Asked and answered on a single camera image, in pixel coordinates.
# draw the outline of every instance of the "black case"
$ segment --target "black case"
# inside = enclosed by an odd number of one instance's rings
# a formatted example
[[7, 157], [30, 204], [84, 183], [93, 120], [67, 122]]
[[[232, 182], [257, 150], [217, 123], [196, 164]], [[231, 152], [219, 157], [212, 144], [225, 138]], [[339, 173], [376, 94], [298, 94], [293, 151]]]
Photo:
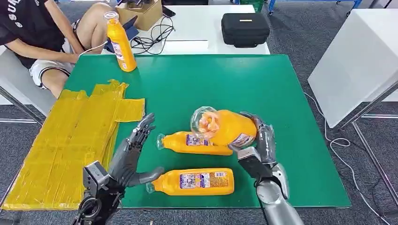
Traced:
[[253, 48], [263, 44], [269, 27], [261, 13], [226, 13], [221, 20], [222, 37], [227, 45]]

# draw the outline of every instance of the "white shorts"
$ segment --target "white shorts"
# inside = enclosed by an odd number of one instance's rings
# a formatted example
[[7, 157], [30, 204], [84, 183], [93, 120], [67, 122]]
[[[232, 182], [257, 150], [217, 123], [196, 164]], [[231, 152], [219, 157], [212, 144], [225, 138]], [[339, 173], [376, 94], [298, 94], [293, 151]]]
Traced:
[[[73, 31], [76, 31], [77, 26], [79, 25], [80, 20], [74, 22], [72, 24]], [[74, 53], [72, 46], [69, 44], [69, 41], [65, 38], [65, 42], [62, 45], [61, 52], [64, 53]], [[68, 62], [58, 62], [58, 61], [50, 61], [50, 60], [36, 60], [29, 72], [31, 77], [33, 78], [34, 83], [39, 86], [41, 89], [47, 89], [43, 83], [41, 82], [41, 77], [44, 72], [49, 69], [57, 69], [65, 73], [66, 76], [69, 77], [70, 73], [72, 73], [75, 64]]]

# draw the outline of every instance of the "plastic bottle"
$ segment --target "plastic bottle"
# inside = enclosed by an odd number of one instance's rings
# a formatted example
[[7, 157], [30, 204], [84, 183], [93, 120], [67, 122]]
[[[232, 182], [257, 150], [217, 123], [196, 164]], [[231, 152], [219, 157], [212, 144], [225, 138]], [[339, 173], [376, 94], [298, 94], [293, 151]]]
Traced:
[[158, 149], [171, 149], [179, 153], [207, 154], [207, 155], [232, 155], [232, 150], [227, 146], [217, 146], [212, 142], [197, 137], [193, 132], [180, 131], [172, 135], [159, 134]]
[[234, 192], [234, 174], [228, 168], [172, 170], [147, 183], [146, 190], [168, 195], [229, 195]]
[[133, 71], [137, 68], [137, 62], [131, 51], [126, 31], [119, 22], [119, 15], [116, 12], [107, 12], [104, 17], [107, 20], [107, 35], [111, 39], [120, 69], [125, 72]]
[[197, 109], [191, 117], [191, 130], [198, 137], [215, 145], [250, 145], [257, 135], [257, 128], [250, 118], [229, 110], [215, 110], [209, 106]]

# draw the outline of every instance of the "robotic hand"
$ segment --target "robotic hand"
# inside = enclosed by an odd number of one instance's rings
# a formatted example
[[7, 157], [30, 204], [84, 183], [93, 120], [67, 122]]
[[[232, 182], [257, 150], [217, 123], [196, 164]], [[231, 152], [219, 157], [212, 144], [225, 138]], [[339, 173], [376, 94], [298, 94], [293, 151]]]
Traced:
[[265, 217], [270, 225], [304, 225], [296, 210], [287, 202], [289, 186], [283, 166], [276, 160], [274, 129], [261, 118], [248, 112], [241, 112], [257, 127], [256, 147], [237, 151], [238, 162], [256, 179], [255, 187], [259, 200], [264, 204]]
[[122, 141], [116, 150], [109, 173], [96, 161], [83, 168], [84, 199], [79, 205], [73, 225], [104, 225], [117, 211], [126, 187], [156, 180], [164, 169], [157, 167], [152, 172], [137, 172], [138, 158], [150, 132], [154, 114], [145, 116]]

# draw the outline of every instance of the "yellow plastic bag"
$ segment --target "yellow plastic bag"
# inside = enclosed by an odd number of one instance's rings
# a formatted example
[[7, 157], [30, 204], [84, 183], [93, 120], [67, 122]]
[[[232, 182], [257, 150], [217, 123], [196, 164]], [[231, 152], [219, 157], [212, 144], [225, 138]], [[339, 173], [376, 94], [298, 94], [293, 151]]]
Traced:
[[90, 97], [64, 90], [54, 104], [2, 205], [7, 210], [75, 210], [83, 197], [83, 167], [107, 169], [118, 122], [138, 121], [144, 99], [123, 99], [127, 84], [97, 84]]

